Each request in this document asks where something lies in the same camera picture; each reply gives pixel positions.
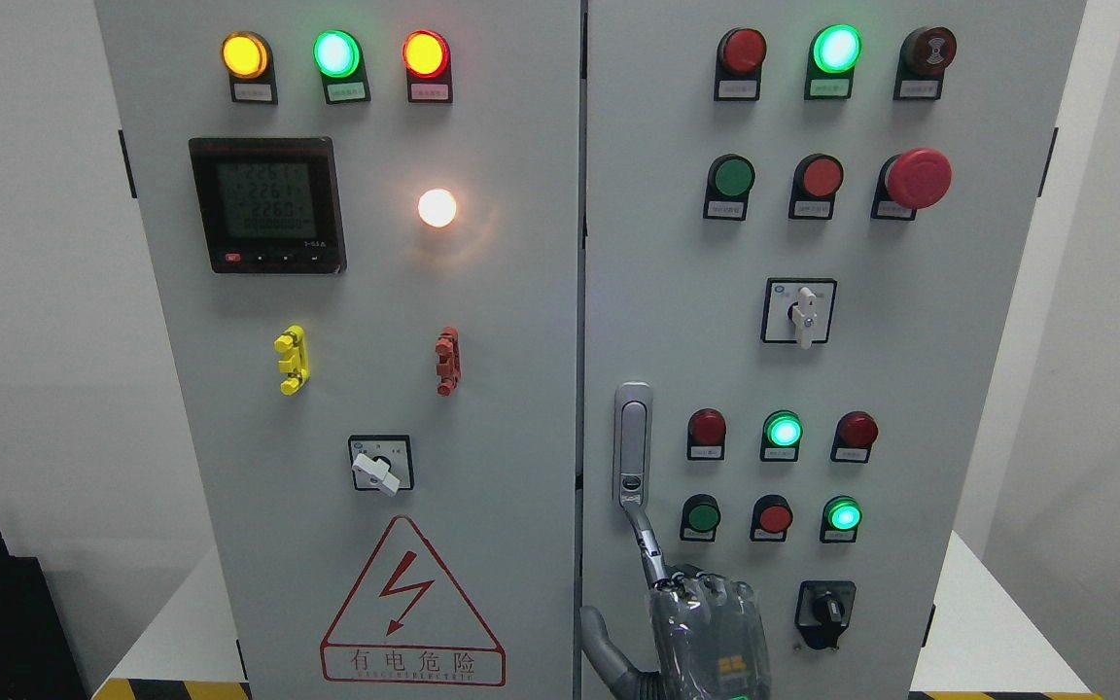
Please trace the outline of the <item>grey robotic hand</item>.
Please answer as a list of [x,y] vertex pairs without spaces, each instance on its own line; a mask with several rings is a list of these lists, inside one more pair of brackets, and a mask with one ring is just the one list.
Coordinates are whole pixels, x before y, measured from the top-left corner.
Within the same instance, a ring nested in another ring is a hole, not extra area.
[[622,508],[635,529],[647,584],[657,672],[641,672],[615,647],[600,612],[579,612],[579,646],[616,699],[769,699],[763,620],[749,584],[665,563],[648,515]]

